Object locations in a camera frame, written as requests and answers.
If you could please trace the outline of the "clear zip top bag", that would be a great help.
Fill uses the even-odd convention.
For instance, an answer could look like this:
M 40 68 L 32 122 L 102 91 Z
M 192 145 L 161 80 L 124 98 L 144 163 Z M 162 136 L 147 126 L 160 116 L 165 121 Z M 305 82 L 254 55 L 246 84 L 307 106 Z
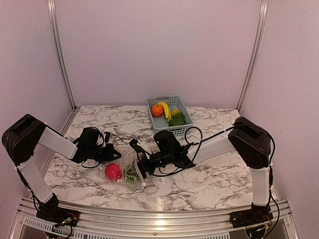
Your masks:
M 107 183 L 126 186 L 131 191 L 145 188 L 146 180 L 138 168 L 136 152 L 131 147 L 123 146 L 120 147 L 120 153 L 120 158 L 101 163 L 98 175 Z

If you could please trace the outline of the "red fake fruit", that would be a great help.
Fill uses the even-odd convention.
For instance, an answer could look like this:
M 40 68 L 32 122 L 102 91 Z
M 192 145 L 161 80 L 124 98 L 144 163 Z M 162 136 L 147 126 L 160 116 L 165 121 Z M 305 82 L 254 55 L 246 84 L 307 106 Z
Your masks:
M 111 181 L 119 181 L 122 177 L 121 168 L 116 163 L 110 163 L 105 168 L 105 176 Z

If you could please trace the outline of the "yellow fake bananas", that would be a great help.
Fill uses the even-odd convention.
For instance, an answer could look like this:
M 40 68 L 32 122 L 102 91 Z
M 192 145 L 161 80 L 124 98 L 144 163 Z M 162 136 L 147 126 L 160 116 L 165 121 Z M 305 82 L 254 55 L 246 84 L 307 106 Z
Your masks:
M 169 122 L 172 119 L 172 115 L 168 104 L 166 102 L 158 102 L 157 104 L 163 107 L 165 118 Z

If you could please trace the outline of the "small orange green fake fruit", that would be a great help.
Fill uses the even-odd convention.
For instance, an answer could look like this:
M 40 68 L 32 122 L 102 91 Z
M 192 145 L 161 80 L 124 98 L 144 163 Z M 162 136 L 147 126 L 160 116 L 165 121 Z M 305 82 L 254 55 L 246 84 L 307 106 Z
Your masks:
M 180 110 L 178 110 L 178 109 L 173 109 L 172 112 L 171 112 L 171 114 L 172 114 L 172 117 L 173 117 L 173 118 L 177 118 L 177 117 L 179 116 L 179 114 L 180 114 Z

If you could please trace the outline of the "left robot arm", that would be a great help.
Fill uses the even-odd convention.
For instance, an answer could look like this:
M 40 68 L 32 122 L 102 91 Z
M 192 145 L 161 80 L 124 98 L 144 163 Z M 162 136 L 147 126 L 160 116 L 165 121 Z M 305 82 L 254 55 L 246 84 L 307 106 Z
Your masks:
M 2 144 L 20 176 L 21 181 L 39 203 L 46 204 L 44 214 L 57 222 L 63 217 L 58 200 L 45 183 L 36 163 L 34 151 L 43 146 L 53 152 L 82 164 L 94 160 L 98 164 L 121 158 L 109 143 L 110 133 L 101 133 L 96 127 L 86 127 L 74 141 L 69 141 L 46 123 L 30 114 L 24 115 L 2 135 Z

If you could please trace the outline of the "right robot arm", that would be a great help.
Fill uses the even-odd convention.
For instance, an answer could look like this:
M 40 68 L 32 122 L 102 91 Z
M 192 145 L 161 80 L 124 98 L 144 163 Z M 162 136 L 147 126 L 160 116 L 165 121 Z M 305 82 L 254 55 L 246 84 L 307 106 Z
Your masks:
M 199 142 L 188 142 L 185 146 L 182 146 L 168 130 L 156 133 L 154 141 L 159 149 L 155 153 L 136 139 L 132 139 L 129 143 L 137 154 L 136 167 L 142 178 L 154 175 L 155 170 L 170 164 L 177 170 L 160 173 L 159 177 L 171 176 L 208 159 L 237 152 L 249 167 L 252 176 L 254 207 L 248 210 L 247 219 L 257 223 L 266 215 L 265 206 L 269 204 L 273 183 L 272 158 L 275 141 L 262 127 L 245 117 L 239 117 L 230 128 L 210 137 L 201 138 Z

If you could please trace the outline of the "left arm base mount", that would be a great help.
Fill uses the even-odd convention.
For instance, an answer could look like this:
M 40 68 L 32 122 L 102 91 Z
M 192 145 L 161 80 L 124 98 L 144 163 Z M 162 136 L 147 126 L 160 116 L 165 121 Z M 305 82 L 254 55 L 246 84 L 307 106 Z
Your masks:
M 78 224 L 80 213 L 77 210 L 57 207 L 53 212 L 46 212 L 45 209 L 38 204 L 35 204 L 35 208 L 37 210 L 36 216 L 38 218 L 53 222 L 57 227 L 63 225 L 76 227 Z

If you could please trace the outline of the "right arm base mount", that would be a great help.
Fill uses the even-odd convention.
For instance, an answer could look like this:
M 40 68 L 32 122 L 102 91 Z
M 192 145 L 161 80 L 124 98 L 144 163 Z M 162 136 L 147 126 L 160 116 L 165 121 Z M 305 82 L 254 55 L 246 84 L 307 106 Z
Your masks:
M 256 206 L 253 203 L 250 209 L 231 212 L 229 216 L 229 221 L 233 228 L 269 222 L 274 218 L 269 204 L 265 206 Z

